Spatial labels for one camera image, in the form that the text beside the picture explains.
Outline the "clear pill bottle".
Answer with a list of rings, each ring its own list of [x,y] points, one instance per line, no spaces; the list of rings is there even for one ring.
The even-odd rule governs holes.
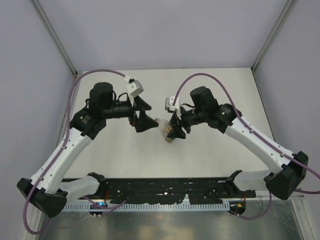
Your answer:
[[[157,129],[159,130],[159,132],[161,133],[161,135],[163,137],[167,137],[168,134],[172,131],[172,125],[170,123],[170,121],[165,120],[165,119],[160,119],[157,118],[156,119],[157,123],[158,123],[158,127]]]

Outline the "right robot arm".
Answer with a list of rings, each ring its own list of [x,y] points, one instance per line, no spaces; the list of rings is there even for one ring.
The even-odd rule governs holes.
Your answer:
[[[238,141],[266,166],[267,170],[237,170],[226,185],[227,193],[238,197],[244,191],[268,190],[272,195],[287,200],[306,176],[309,157],[302,151],[292,152],[277,144],[255,129],[229,103],[218,104],[212,92],[200,86],[190,92],[193,106],[185,110],[177,97],[165,100],[165,110],[172,113],[172,130],[167,135],[172,139],[185,139],[191,127],[202,123]]]

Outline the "grey pill box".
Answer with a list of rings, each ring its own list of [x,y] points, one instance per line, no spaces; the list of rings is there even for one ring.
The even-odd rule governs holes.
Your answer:
[[[165,140],[166,140],[169,144],[172,143],[174,139],[175,139],[174,137],[168,137],[168,136],[165,137]]]

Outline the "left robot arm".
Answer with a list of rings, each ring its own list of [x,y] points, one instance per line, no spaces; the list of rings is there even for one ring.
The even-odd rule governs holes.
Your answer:
[[[67,203],[82,197],[105,197],[107,180],[103,175],[92,172],[70,182],[64,182],[63,178],[80,153],[106,127],[108,119],[127,118],[138,133],[158,127],[146,114],[152,107],[139,96],[144,90],[142,84],[130,79],[125,88],[126,100],[120,101],[112,84],[96,83],[86,106],[73,116],[69,132],[50,158],[30,179],[18,181],[17,188],[27,201],[49,218],[56,217]]]

